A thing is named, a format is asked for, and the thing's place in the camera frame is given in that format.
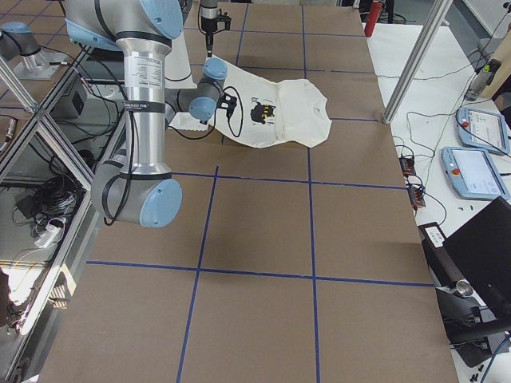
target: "white power plug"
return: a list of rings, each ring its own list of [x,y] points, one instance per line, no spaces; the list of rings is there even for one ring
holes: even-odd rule
[[[56,227],[48,223],[45,230],[35,239],[34,245],[40,249],[46,249],[57,238],[61,230],[62,227]]]

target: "blue cable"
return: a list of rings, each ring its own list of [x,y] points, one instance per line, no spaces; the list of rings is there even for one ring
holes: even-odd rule
[[[486,367],[485,374],[481,378],[481,383],[484,383],[486,375],[488,375],[489,369],[491,368],[493,361],[495,360],[495,357],[498,355],[498,352],[501,350],[502,346],[507,343],[507,341],[511,338],[511,336],[507,336],[504,338],[504,340],[501,342],[500,345],[498,345],[497,349],[495,350],[495,353],[492,355],[492,358],[489,360],[488,367]]]

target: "blue control panel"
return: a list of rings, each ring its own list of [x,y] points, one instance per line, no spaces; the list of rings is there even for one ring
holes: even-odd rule
[[[500,155],[509,154],[509,140],[504,116],[463,107],[460,108],[457,118],[458,135],[463,145],[484,148]]]
[[[443,148],[442,166],[454,190],[465,199],[511,198],[484,148]]]

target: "white table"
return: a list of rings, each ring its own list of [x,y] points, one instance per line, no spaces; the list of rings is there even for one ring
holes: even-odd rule
[[[373,36],[367,39],[375,72],[387,77],[400,76],[420,31],[421,26],[377,24]],[[448,27],[441,27],[415,78],[440,77],[463,67],[465,68],[458,73],[441,79],[415,80],[410,86],[405,100],[392,121],[391,128],[392,133],[401,137],[405,145],[414,150],[415,155],[430,155],[431,153],[410,141],[406,114],[417,112],[434,115],[454,112],[461,104],[462,97],[460,96],[465,92],[467,81],[473,76],[473,68],[469,66],[469,61],[454,35]],[[398,78],[378,77],[378,84],[385,105],[390,99],[397,82]],[[492,101],[478,103],[474,108],[476,106],[477,109],[497,112],[497,107]],[[438,143],[436,154],[431,161],[429,179],[427,168],[430,160],[425,157],[418,157],[415,167],[424,182],[428,179],[426,192],[439,199],[446,207],[447,218],[442,224],[442,230],[449,236],[485,207],[489,201],[460,199],[442,171],[440,150],[445,146],[461,146],[453,116],[427,118],[410,114],[410,125],[416,142],[431,148],[434,148]],[[396,144],[402,144],[399,138],[394,138],[394,141]],[[500,173],[511,172],[510,158],[496,155],[492,155],[492,157]],[[506,187],[511,190],[511,177],[504,177],[504,181]],[[426,207],[418,210],[416,222],[417,225],[433,221],[441,222],[443,216],[442,207],[427,196]],[[453,359],[460,382],[465,383],[474,373],[479,373],[477,367],[468,368],[455,351],[453,351]],[[501,381],[511,381],[511,353],[497,356],[489,375],[485,379],[485,383]]]

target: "red bottle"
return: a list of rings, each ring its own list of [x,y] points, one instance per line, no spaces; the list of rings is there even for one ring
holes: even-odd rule
[[[382,12],[383,3],[379,0],[374,0],[370,5],[369,16],[366,19],[366,28],[364,29],[364,33],[367,38],[370,38],[373,35],[374,26],[380,17],[380,13]]]

